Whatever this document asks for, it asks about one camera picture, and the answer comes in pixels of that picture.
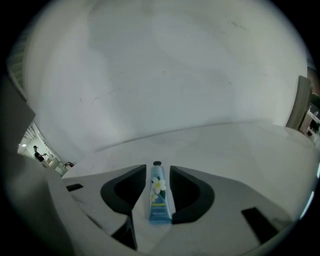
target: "white curved surface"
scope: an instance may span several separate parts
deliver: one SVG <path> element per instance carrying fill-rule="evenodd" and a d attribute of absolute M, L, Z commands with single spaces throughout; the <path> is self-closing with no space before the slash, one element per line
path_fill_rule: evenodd
<path fill-rule="evenodd" d="M 24 84 L 65 161 L 190 127 L 284 126 L 305 47 L 266 1 L 57 1 L 28 44 Z"/>
<path fill-rule="evenodd" d="M 133 165 L 162 161 L 166 181 L 170 166 L 181 166 L 240 181 L 297 220 L 316 183 L 320 154 L 303 134 L 266 123 L 223 124 L 168 132 L 137 139 L 95 153 L 71 168 L 63 178 L 99 174 Z M 170 186 L 171 213 L 175 212 Z M 133 211 L 138 250 L 148 253 L 170 231 L 150 225 L 146 185 Z"/>

